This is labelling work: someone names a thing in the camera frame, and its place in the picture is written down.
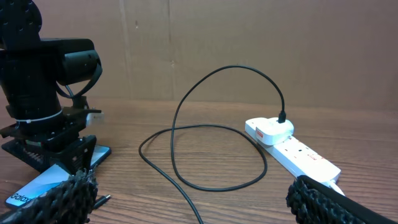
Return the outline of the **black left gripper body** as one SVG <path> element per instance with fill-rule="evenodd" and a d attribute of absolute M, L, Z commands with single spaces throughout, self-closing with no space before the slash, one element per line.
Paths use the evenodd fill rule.
<path fill-rule="evenodd" d="M 96 122 L 104 120 L 104 113 L 88 107 L 86 97 L 73 101 L 73 106 L 63 107 L 60 123 L 31 121 L 35 129 L 21 129 L 21 122 L 1 129 L 3 138 L 13 140 L 1 147 L 14 157 L 43 173 L 56 164 L 69 174 L 91 169 L 91 158 L 96 145 L 96 136 L 79 137 L 79 132 Z"/>

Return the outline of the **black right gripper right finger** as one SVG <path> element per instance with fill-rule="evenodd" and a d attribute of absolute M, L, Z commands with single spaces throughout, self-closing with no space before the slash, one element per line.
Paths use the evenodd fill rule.
<path fill-rule="evenodd" d="M 306 175 L 294 180 L 285 199 L 299 224 L 397 224 Z"/>

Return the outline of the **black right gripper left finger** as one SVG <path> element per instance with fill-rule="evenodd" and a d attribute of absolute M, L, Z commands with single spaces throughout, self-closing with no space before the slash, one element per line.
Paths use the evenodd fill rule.
<path fill-rule="evenodd" d="M 1 215 L 1 224 L 89 223 L 98 193 L 95 170 L 79 170 L 60 185 Z"/>

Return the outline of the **Samsung Galaxy smartphone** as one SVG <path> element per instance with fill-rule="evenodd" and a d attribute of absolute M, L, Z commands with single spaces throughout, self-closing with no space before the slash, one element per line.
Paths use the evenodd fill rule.
<path fill-rule="evenodd" d="M 91 158 L 90 169 L 94 169 L 96 166 L 100 165 L 110 154 L 110 147 L 96 145 Z M 18 208 L 46 193 L 48 190 L 60 185 L 61 182 L 66 181 L 68 178 L 68 172 L 54 164 L 38 175 L 34 180 L 23 186 L 23 188 L 8 197 L 5 204 L 9 208 Z"/>

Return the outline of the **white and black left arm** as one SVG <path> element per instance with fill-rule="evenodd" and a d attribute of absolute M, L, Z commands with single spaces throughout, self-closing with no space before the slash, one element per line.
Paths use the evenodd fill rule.
<path fill-rule="evenodd" d="M 91 109 L 86 92 L 103 68 L 90 39 L 41 38 L 32 0 L 1 2 L 1 88 L 15 123 L 2 128 L 2 148 L 39 172 L 56 164 L 88 170 L 96 137 L 80 137 Z"/>

